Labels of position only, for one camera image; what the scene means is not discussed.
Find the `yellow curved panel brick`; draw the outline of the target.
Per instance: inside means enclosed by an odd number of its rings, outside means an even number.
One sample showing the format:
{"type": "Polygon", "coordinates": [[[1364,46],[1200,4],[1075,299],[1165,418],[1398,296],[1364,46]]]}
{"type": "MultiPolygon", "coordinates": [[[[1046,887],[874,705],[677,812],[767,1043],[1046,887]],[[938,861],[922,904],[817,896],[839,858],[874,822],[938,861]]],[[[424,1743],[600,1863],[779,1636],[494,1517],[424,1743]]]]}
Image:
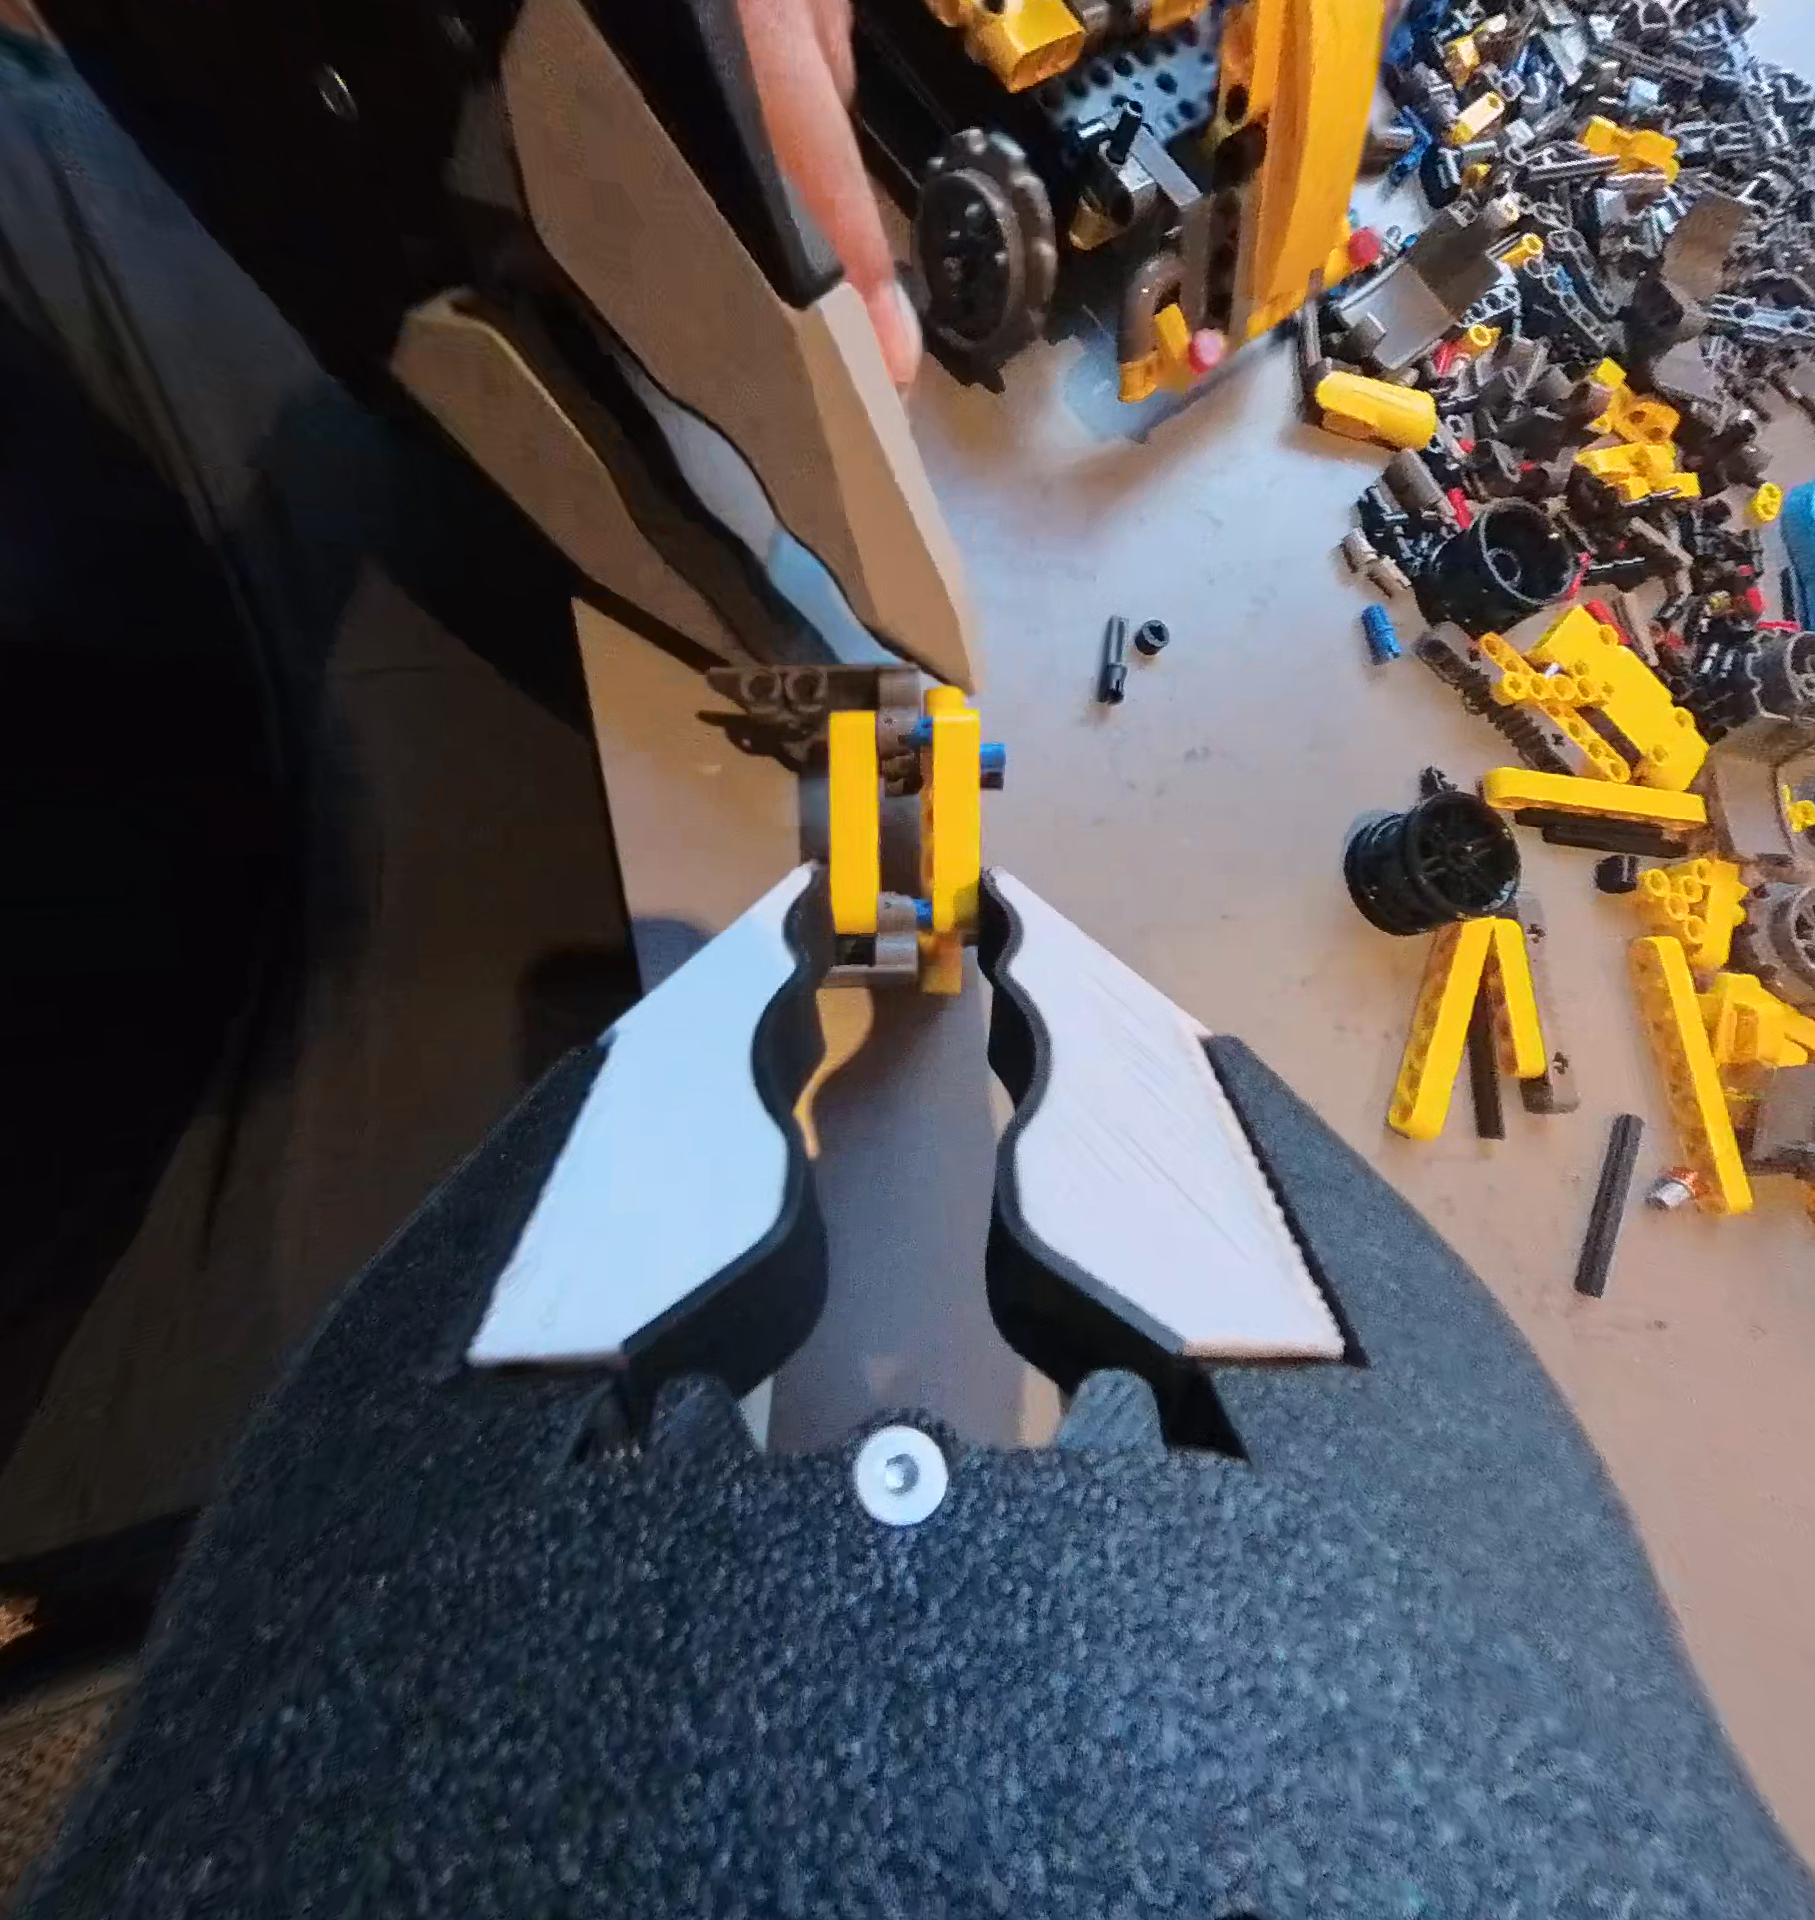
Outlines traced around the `yellow curved panel brick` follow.
{"type": "Polygon", "coordinates": [[[1322,431],[1393,451],[1422,451],[1434,442],[1439,407],[1430,393],[1331,366],[1316,374],[1307,411],[1322,431]]]}

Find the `tan woven fabric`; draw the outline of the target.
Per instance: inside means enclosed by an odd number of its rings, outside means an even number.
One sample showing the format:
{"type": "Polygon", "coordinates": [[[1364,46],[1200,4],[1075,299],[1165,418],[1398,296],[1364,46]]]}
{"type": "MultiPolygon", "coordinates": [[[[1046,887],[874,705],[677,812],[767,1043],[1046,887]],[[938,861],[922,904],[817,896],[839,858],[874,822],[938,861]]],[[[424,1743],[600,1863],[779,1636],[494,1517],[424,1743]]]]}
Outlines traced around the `tan woven fabric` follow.
{"type": "Polygon", "coordinates": [[[125,1677],[123,1652],[87,1625],[0,1602],[0,1916],[85,1782],[125,1677]]]}

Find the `black axle rod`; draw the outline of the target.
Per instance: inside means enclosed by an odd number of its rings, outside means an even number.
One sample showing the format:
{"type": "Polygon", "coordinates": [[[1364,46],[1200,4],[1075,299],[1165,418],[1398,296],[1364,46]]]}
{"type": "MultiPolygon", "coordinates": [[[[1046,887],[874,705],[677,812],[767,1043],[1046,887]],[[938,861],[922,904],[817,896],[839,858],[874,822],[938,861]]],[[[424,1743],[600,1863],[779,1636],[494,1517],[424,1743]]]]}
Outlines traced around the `black axle rod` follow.
{"type": "Polygon", "coordinates": [[[1632,1195],[1641,1137],[1641,1117],[1619,1114],[1611,1118],[1572,1274],[1572,1291],[1584,1301],[1598,1301],[1605,1294],[1627,1205],[1632,1195]]]}

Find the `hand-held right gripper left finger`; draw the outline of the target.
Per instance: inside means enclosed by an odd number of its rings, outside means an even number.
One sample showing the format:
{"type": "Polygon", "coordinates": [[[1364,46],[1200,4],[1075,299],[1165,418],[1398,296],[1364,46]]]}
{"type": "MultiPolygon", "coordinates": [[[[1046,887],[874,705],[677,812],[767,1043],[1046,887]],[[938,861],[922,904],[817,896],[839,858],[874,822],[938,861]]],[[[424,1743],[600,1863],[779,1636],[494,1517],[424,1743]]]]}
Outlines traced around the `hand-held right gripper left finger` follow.
{"type": "Polygon", "coordinates": [[[827,1283],[799,1105],[824,1063],[824,866],[799,863],[614,1021],[463,1361],[744,1398],[827,1283]]]}

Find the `long yellow holed beam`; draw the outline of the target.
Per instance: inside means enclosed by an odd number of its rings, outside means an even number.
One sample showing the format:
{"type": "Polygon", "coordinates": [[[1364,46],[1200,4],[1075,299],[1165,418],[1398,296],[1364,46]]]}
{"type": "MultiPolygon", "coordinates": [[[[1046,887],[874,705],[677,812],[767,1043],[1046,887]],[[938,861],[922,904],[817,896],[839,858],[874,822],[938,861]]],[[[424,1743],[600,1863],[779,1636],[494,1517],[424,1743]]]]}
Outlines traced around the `long yellow holed beam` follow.
{"type": "Polygon", "coordinates": [[[1639,1023],[1695,1205],[1718,1218],[1745,1215],[1755,1193],[1685,952],[1674,937],[1639,934],[1627,953],[1639,1023]]]}

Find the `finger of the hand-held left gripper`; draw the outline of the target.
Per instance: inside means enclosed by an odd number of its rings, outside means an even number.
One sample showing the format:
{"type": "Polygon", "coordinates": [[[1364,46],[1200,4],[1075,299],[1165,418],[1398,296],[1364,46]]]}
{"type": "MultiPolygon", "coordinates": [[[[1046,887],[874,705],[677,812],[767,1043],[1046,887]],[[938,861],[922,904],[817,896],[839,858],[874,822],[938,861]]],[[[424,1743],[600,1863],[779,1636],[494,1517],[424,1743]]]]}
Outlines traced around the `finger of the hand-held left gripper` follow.
{"type": "Polygon", "coordinates": [[[741,4],[521,4],[506,119],[537,243],[664,398],[714,431],[859,625],[974,691],[974,619],[894,382],[911,312],[880,235],[815,4],[775,4],[804,124],[868,217],[824,235],[775,131],[741,4]]]}
{"type": "Polygon", "coordinates": [[[619,377],[586,381],[535,319],[472,291],[414,306],[388,368],[630,625],[711,663],[795,666],[795,612],[619,377]]]}

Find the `short yellow liftarm beam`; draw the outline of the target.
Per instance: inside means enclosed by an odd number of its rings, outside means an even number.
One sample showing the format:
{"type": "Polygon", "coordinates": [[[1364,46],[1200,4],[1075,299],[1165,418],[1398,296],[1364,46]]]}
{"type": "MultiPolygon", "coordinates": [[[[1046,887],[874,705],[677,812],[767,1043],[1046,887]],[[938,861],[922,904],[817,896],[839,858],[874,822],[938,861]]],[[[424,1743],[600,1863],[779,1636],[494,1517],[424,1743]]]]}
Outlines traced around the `short yellow liftarm beam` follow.
{"type": "Polygon", "coordinates": [[[1496,1070],[1515,1081],[1538,1081],[1547,1073],[1547,1054],[1522,926],[1494,917],[1486,929],[1488,952],[1480,995],[1488,1010],[1496,1070]]]}

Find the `person's left hand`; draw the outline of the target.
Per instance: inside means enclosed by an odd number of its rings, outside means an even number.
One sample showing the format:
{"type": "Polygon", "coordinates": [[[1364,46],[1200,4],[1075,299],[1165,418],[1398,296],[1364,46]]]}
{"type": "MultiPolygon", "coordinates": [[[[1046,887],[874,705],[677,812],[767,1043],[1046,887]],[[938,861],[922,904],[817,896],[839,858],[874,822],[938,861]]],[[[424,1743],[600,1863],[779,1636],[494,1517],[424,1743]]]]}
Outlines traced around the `person's left hand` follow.
{"type": "Polygon", "coordinates": [[[736,10],[775,162],[864,301],[894,389],[906,392],[922,337],[856,140],[850,7],[741,3],[736,10]]]}

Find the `yellow toy vehicle model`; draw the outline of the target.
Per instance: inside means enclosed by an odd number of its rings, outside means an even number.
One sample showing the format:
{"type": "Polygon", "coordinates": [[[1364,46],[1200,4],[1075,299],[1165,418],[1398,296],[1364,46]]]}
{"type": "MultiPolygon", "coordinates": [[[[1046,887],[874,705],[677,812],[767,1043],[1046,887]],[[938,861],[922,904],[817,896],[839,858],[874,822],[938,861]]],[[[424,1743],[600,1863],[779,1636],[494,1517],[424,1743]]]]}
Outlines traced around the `yellow toy vehicle model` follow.
{"type": "Polygon", "coordinates": [[[1386,4],[853,4],[856,122],[976,387],[1087,296],[1123,403],[1205,382],[1351,270],[1386,4]]]}

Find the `pile of loose building bricks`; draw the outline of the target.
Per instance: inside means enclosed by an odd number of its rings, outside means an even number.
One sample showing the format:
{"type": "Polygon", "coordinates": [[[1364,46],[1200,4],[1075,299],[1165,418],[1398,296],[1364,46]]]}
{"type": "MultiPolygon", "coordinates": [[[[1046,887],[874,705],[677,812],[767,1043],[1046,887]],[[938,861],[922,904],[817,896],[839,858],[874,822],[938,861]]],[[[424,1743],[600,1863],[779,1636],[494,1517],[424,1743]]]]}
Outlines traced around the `pile of loose building bricks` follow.
{"type": "Polygon", "coordinates": [[[1422,451],[1380,448],[1342,541],[1511,754],[1469,787],[1430,769],[1422,797],[1600,854],[1629,944],[1685,952],[1753,1193],[1798,1187],[1815,1226],[1815,1015],[1732,955],[1753,888],[1815,881],[1815,752],[1718,746],[1735,658],[1806,629],[1766,402],[1815,424],[1815,88],[1759,59],[1753,19],[1408,4],[1384,39],[1397,117],[1362,158],[1417,179],[1425,222],[1352,232],[1349,274],[1288,329],[1304,420],[1329,366],[1439,407],[1422,451]],[[1428,624],[1417,576],[1500,499],[1575,548],[1567,598],[1502,634],[1428,624]]]}

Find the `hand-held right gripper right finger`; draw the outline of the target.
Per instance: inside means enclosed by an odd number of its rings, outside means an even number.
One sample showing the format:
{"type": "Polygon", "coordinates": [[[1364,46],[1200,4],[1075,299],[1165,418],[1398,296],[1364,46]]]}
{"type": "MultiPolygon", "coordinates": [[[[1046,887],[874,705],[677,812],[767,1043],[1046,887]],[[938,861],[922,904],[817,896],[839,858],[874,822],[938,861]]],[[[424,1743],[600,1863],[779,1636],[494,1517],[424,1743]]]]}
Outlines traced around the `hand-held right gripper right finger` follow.
{"type": "Polygon", "coordinates": [[[1208,1026],[1010,871],[983,874],[978,905],[1010,1099],[987,1239],[1007,1344],[1063,1400],[1101,1371],[1185,1403],[1230,1365],[1344,1361],[1208,1026]]]}

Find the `black wheel hub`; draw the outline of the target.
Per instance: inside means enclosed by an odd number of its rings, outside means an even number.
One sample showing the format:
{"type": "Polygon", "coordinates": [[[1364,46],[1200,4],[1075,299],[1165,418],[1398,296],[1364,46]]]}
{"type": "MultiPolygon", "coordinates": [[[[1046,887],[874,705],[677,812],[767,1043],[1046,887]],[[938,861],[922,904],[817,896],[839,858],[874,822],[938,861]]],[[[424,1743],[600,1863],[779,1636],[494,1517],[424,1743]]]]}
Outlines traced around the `black wheel hub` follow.
{"type": "Polygon", "coordinates": [[[1505,913],[1517,898],[1519,856],[1502,812],[1446,788],[1357,822],[1342,878],[1368,925],[1409,939],[1505,913]]]}
{"type": "Polygon", "coordinates": [[[1534,502],[1500,499],[1432,553],[1415,579],[1428,624],[1502,634],[1567,598],[1575,548],[1534,502]]]}

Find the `small yellow grey brick assembly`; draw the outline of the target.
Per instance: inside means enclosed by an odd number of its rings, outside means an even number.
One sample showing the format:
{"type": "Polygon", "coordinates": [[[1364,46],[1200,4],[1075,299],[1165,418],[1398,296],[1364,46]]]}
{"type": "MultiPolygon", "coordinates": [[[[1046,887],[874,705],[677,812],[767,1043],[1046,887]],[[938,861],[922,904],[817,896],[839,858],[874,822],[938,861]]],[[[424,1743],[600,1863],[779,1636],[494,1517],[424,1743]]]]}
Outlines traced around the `small yellow grey brick assembly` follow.
{"type": "Polygon", "coordinates": [[[957,995],[980,937],[987,797],[1007,776],[973,698],[898,666],[718,666],[704,683],[728,738],[799,779],[827,979],[957,995]]]}

